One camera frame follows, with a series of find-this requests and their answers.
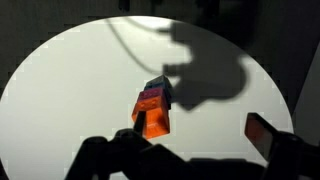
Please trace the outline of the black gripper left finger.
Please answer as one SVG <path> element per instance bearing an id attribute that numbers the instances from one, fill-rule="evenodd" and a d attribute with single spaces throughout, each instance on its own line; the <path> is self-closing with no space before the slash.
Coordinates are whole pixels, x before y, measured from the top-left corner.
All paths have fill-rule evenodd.
<path id="1" fill-rule="evenodd" d="M 89 137 L 80 149 L 65 180 L 109 180 L 122 172 L 130 180 L 173 180 L 185 178 L 190 166 L 162 145 L 152 145 L 143 136 L 147 113 L 139 111 L 132 128 L 116 132 L 108 141 Z"/>

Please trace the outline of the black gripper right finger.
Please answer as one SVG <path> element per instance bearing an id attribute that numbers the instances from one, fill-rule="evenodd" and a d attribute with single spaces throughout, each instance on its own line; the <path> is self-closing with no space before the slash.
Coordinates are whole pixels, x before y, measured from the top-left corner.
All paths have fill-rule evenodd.
<path id="1" fill-rule="evenodd" d="M 263 167 L 244 159 L 193 158 L 206 180 L 320 180 L 320 147 L 277 130 L 258 113 L 247 114 L 244 134 L 267 161 Z"/>

